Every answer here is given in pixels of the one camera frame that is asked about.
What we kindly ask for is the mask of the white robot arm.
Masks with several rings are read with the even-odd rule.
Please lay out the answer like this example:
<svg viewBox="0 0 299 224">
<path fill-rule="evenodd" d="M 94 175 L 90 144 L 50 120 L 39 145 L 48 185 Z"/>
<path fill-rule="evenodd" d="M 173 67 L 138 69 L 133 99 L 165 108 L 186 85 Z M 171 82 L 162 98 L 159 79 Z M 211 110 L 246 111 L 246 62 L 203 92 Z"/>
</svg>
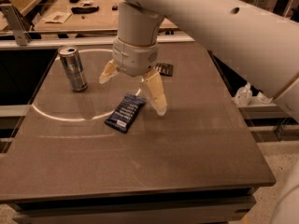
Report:
<svg viewBox="0 0 299 224">
<path fill-rule="evenodd" d="M 153 69 L 163 20 L 212 51 L 299 120 L 299 23 L 240 0 L 123 0 L 113 59 L 100 76 L 142 76 L 160 114 L 166 110 L 161 78 Z"/>
</svg>

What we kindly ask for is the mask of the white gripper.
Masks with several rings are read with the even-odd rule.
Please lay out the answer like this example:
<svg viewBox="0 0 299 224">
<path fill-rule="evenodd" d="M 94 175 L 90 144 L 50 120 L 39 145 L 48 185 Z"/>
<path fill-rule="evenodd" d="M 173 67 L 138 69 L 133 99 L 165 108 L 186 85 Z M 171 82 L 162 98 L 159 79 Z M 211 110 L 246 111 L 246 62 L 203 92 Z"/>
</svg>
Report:
<svg viewBox="0 0 299 224">
<path fill-rule="evenodd" d="M 137 47 L 124 43 L 116 37 L 113 41 L 113 59 L 106 64 L 99 77 L 99 83 L 108 82 L 120 71 L 131 77 L 145 74 L 142 82 L 143 91 L 157 114 L 163 116 L 167 110 L 164 84 L 160 73 L 151 69 L 157 60 L 158 49 L 157 43 L 149 47 Z"/>
</svg>

